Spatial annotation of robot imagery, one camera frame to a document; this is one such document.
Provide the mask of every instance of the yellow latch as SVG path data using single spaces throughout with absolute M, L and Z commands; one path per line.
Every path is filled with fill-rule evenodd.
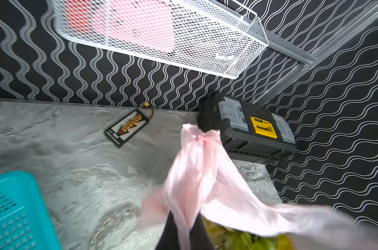
M 268 136 L 274 139 L 278 138 L 275 133 L 274 127 L 270 122 L 264 121 L 263 119 L 257 117 L 251 117 L 251 121 L 253 122 L 253 126 L 256 129 L 257 134 Z

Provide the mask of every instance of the teal plastic basket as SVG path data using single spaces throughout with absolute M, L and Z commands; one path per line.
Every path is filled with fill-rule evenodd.
M 61 250 L 35 178 L 0 175 L 0 250 Z

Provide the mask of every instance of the tool box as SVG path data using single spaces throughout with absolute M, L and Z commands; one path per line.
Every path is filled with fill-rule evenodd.
M 296 141 L 287 122 L 271 111 L 217 93 L 197 116 L 204 132 L 220 130 L 231 159 L 252 163 L 285 161 L 296 153 Z

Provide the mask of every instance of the gray marble floor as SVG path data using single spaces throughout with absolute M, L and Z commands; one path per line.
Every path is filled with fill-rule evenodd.
M 0 174 L 36 178 L 65 250 L 154 249 L 135 231 L 142 198 L 161 185 L 195 112 L 155 110 L 122 148 L 103 134 L 130 107 L 0 102 Z M 234 161 L 265 202 L 280 199 L 263 165 Z

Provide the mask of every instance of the wire mesh basket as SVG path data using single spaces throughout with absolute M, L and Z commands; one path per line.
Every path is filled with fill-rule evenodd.
M 214 0 L 53 0 L 56 31 L 81 44 L 236 79 L 268 46 Z

